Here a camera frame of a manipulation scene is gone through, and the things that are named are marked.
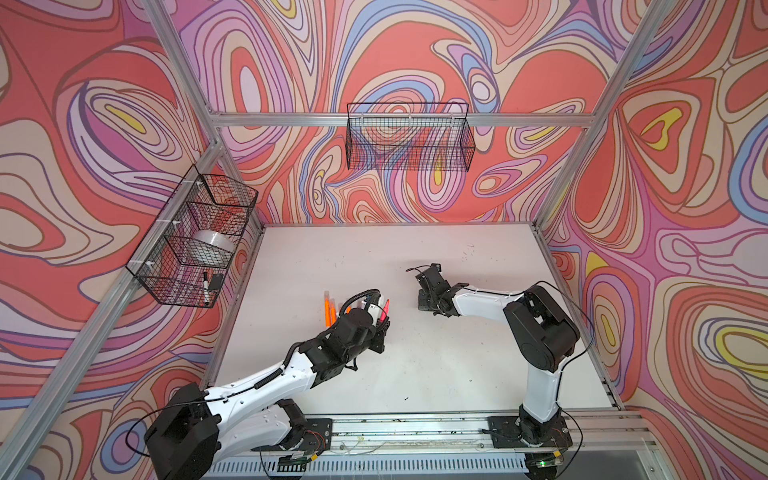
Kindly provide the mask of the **orange highlighter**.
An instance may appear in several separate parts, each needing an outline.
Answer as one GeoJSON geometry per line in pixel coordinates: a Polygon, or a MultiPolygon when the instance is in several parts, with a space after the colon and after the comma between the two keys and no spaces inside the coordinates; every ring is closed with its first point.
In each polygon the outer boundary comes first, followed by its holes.
{"type": "Polygon", "coordinates": [[[331,308],[329,291],[324,292],[324,318],[325,318],[325,327],[326,328],[331,327],[332,326],[332,308],[331,308]]]}
{"type": "Polygon", "coordinates": [[[330,321],[331,326],[335,325],[338,320],[338,311],[336,307],[336,302],[333,299],[329,300],[329,306],[330,306],[330,321]]]}

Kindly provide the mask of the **pink marker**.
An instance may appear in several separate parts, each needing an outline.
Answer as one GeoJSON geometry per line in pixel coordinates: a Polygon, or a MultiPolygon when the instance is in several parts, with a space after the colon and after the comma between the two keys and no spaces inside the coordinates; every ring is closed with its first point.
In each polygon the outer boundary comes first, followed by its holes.
{"type": "Polygon", "coordinates": [[[389,307],[390,307],[390,300],[387,299],[384,306],[381,308],[381,315],[378,321],[379,326],[385,324],[389,320],[389,307]]]}

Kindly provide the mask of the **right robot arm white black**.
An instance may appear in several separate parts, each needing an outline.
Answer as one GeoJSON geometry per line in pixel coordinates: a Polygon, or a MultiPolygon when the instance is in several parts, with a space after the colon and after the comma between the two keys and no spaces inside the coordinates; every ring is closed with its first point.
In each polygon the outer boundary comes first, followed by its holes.
{"type": "Polygon", "coordinates": [[[420,286],[419,310],[446,318],[482,317],[507,324],[528,363],[525,397],[516,421],[519,439],[528,446],[548,441],[562,419],[562,373],[581,338],[560,304],[539,283],[521,292],[495,292],[449,283],[438,263],[412,270],[420,286]]]}

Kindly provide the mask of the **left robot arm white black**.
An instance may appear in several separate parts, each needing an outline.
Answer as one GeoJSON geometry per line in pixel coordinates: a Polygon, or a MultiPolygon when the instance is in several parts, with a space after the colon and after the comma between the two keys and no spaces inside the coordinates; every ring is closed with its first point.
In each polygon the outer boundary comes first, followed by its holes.
{"type": "Polygon", "coordinates": [[[349,298],[333,324],[291,345],[283,361],[226,385],[190,383],[141,418],[132,450],[150,459],[159,479],[200,479],[221,460],[262,447],[293,450],[308,433],[296,395],[356,370],[366,351],[383,353],[390,326],[377,289],[349,298]]]}

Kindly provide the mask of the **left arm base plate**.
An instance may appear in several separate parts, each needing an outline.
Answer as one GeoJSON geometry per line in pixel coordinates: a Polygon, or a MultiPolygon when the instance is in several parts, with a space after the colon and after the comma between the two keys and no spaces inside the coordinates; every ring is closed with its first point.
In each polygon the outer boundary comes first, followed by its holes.
{"type": "Polygon", "coordinates": [[[301,451],[319,454],[331,446],[333,420],[307,418],[293,400],[281,400],[256,414],[246,432],[252,435],[251,450],[301,451]]]}

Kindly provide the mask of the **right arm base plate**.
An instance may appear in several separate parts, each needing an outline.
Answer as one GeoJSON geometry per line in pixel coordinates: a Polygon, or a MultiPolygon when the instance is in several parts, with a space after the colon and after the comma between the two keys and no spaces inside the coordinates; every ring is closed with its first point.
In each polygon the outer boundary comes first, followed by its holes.
{"type": "Polygon", "coordinates": [[[504,448],[554,448],[567,450],[573,446],[570,430],[558,411],[546,422],[539,422],[533,417],[490,416],[483,434],[489,435],[493,447],[504,448]]]}

